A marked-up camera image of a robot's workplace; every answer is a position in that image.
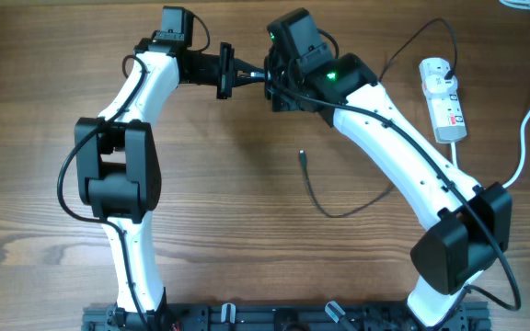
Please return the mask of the white power strip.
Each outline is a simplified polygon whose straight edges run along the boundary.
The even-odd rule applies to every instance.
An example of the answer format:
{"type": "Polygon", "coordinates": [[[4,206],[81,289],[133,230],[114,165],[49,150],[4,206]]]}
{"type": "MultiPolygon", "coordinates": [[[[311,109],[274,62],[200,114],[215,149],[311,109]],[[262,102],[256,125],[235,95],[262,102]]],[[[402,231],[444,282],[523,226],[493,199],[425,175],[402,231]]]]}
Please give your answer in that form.
{"type": "MultiPolygon", "coordinates": [[[[449,74],[450,64],[445,59],[432,57],[421,61],[419,69],[422,89],[422,83],[427,76],[438,74],[445,77],[449,74]]],[[[453,94],[425,98],[436,142],[456,143],[467,136],[466,121],[457,90],[453,94]]]]}

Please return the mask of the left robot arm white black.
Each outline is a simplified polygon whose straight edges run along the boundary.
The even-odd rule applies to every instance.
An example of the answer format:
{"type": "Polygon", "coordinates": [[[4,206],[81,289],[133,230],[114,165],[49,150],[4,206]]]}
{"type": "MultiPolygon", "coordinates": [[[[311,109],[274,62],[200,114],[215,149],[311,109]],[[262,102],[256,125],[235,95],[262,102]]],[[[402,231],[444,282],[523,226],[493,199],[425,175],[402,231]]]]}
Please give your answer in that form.
{"type": "Polygon", "coordinates": [[[191,47],[199,17],[180,6],[162,9],[161,26],[142,39],[126,60],[119,94],[95,118],[75,125],[80,199],[90,221],[106,232],[119,283],[113,308],[120,330],[166,330],[166,291],[158,274],[151,223],[161,194],[161,171],[152,127],[181,84],[215,86],[219,99],[235,87],[260,83],[264,70],[237,59],[222,43],[217,55],[191,47]]]}

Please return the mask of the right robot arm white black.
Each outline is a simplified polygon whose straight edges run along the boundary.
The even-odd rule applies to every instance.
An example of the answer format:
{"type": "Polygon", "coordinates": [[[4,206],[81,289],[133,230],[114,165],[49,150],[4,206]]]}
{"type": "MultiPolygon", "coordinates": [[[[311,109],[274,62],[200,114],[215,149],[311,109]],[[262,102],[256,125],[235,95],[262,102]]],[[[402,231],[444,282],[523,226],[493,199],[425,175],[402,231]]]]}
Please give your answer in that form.
{"type": "Polygon", "coordinates": [[[333,54],[310,13],[298,8],[267,27],[267,97],[277,111],[320,115],[356,143],[402,193],[424,235],[410,252],[419,273],[405,305],[437,330],[455,318],[476,279],[504,263],[513,201],[500,184],[481,186],[443,157],[398,111],[355,54],[333,54]]]}

